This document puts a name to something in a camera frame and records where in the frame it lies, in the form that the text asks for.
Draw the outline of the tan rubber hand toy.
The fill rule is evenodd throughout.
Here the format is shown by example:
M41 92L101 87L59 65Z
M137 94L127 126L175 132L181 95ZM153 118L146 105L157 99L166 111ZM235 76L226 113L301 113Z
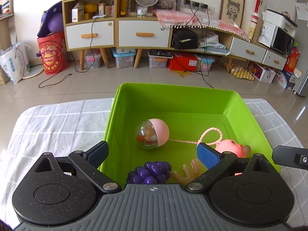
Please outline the tan rubber hand toy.
M187 185L202 174L202 164L198 159L192 159L190 165L183 164L182 172L173 171L171 177L181 185Z

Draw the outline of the pink pig squeeze toy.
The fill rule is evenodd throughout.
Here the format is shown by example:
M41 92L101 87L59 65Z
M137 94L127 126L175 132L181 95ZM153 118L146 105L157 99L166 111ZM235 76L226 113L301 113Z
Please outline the pink pig squeeze toy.
M219 138L214 142L210 142L210 143L206 143L206 144L208 146L215 145L216 151L218 151L220 153L230 151L230 152L236 154L240 158L247 158L250 155L250 153L251 153L250 146L248 146L248 145L243 146L243 145L238 144L237 142L235 142L231 139L223 140L222 139L223 138L222 131L218 128L215 128L215 127L211 127L211 128L208 128L207 130L205 130L202 133L202 135L200 136L198 141L184 141L184 140L175 140L175 139L169 139L169 140L179 142L179 143L189 143L189 144L198 145L203 141L206 134L208 134L211 131L216 131L219 134Z

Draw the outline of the purple toy grapes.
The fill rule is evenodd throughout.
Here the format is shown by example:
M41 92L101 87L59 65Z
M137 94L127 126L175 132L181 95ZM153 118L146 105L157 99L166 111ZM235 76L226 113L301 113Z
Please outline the purple toy grapes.
M157 185L165 184L171 177L172 166L168 162L146 162L137 166L127 175L127 184Z

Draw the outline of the pink clear egg toy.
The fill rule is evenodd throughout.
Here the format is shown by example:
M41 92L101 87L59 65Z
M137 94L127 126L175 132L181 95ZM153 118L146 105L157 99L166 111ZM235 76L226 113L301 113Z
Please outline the pink clear egg toy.
M169 139L168 125L161 119L152 118L143 121L136 129L136 141L144 149L163 146Z

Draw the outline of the green plastic storage box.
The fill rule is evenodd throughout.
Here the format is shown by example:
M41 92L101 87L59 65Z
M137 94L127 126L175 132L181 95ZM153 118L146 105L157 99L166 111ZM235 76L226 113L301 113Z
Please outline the green plastic storage box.
M136 140L138 126L148 119L164 121L170 140L151 150ZM129 172L146 162L166 161L181 171L196 158L198 139L209 143L231 139L271 159L272 149L243 99L234 91L124 83L116 91L104 140L109 155L99 170L122 187Z

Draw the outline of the yellow egg tray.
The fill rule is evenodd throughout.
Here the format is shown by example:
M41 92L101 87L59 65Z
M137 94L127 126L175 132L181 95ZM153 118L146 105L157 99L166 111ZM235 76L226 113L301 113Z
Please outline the yellow egg tray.
M243 66L238 64L231 64L231 69L228 71L233 77L237 79L246 79L253 81L255 78L254 76Z

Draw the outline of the red cardboard box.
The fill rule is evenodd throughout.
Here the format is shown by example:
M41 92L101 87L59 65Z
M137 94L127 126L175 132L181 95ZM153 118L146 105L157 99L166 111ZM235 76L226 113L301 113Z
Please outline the red cardboard box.
M173 57L168 60L168 66L173 71L195 72L197 67L197 57L189 52L173 51Z

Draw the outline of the red printed bag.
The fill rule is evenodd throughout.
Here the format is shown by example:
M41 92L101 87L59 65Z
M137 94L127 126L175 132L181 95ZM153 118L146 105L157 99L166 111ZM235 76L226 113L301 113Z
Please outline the red printed bag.
M63 31L37 38L37 43L39 46L38 55L41 57L46 74L58 74L68 68L65 34Z

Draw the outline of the white paper shopping bag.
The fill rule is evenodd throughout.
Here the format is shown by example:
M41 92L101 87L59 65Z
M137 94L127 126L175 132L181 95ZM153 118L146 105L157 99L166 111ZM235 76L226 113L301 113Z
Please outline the white paper shopping bag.
M30 64L23 41L18 41L5 51L1 50L1 68L14 84L29 74Z

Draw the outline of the black bag on shelf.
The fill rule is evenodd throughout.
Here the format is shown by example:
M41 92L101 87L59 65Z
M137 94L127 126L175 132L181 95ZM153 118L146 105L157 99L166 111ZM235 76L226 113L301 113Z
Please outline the black bag on shelf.
M198 35L189 29L175 29L172 35L172 47L174 49L197 49Z

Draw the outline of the white microwave oven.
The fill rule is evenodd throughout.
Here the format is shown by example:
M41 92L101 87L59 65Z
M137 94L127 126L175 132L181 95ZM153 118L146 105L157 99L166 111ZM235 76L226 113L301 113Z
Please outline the white microwave oven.
M295 43L295 39L279 26L263 22L258 43L273 49L280 54L290 55Z

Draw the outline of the wooden white drawer cabinet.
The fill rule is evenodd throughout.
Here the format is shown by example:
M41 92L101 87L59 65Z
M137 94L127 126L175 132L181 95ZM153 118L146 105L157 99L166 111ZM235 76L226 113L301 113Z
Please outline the wooden white drawer cabinet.
M87 50L98 49L104 64L108 65L108 54L110 54L112 47L136 49L134 66L138 67L144 49L174 50L171 43L175 29L189 29L203 34L213 31L218 35L219 42L230 50L230 54L227 55L229 65L235 59L249 60L282 70L287 60L285 55L281 55L262 44L255 43L252 40L247 42L226 32L209 28L163 27L158 23L155 14L151 17L120 17L120 0L112 0L115 5L112 16L72 21L72 9L77 3L95 1L99 0L62 0L66 48L69 52L79 51L80 69L84 69L84 58Z

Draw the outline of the purple plush toy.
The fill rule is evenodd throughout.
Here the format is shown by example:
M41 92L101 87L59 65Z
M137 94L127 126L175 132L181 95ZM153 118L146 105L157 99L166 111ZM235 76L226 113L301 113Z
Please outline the purple plush toy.
M54 4L43 13L41 27L37 37L44 38L47 35L64 31L62 1Z

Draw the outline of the pink checked cloth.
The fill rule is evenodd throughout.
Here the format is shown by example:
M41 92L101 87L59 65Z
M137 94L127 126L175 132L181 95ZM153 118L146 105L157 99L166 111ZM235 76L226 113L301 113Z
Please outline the pink checked cloth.
M236 35L237 37L247 42L250 41L248 35L242 29L234 26L233 24L226 23L220 19L179 12L176 10L156 9L153 13L157 17L160 26L163 27L209 28L212 30L218 30Z

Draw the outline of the framed cartoon drawing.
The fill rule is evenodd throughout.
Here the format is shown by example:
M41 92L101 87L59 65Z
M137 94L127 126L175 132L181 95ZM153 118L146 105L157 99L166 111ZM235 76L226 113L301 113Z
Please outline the framed cartoon drawing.
M219 19L242 28L246 0L221 0Z

